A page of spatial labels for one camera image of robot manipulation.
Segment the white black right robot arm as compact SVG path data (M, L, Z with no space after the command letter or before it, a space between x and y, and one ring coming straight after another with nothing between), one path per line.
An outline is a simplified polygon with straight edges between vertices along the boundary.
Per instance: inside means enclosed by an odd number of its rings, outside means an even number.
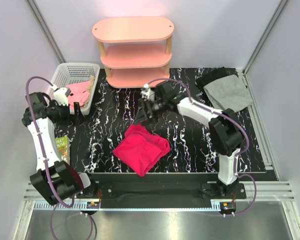
M209 195L229 198L239 183L238 156L243 145L249 144L246 132L236 120L236 113L230 108L220 110L200 103L194 100L190 92L178 92L171 84L171 79L161 78L159 81L155 90L151 90L148 83L143 86L133 123L137 125L153 121L160 112L172 111L206 126L219 157L218 179Z

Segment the red t-shirt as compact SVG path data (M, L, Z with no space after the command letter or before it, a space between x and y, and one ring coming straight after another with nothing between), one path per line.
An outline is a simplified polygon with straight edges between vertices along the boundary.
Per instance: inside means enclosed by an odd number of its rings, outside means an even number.
M132 124L112 152L138 176L144 177L170 150L167 139L149 133L141 124Z

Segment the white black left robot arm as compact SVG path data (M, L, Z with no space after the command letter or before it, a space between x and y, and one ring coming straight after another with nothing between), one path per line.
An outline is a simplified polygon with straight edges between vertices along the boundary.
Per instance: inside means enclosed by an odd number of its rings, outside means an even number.
M52 206L82 193L93 198L98 186L87 173L79 173L62 160L55 138L55 125L73 125L78 121L69 106L49 99L43 92L27 93L28 108L22 123L32 135L37 164L36 173L30 176L32 186Z

